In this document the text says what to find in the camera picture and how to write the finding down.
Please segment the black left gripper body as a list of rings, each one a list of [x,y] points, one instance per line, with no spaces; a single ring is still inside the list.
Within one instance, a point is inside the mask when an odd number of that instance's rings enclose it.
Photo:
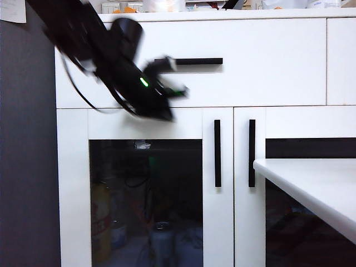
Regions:
[[[172,121],[169,99],[161,96],[159,82],[145,82],[141,71],[123,56],[110,59],[96,56],[96,75],[109,89],[114,99],[136,116]]]

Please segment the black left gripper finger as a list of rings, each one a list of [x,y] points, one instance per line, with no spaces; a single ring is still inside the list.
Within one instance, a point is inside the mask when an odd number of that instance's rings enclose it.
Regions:
[[[177,71],[176,60],[170,56],[155,59],[149,62],[143,70],[145,82],[159,82],[160,75],[164,72]]]
[[[158,92],[166,99],[187,97],[189,88],[186,86],[169,87],[165,85],[159,85]]]

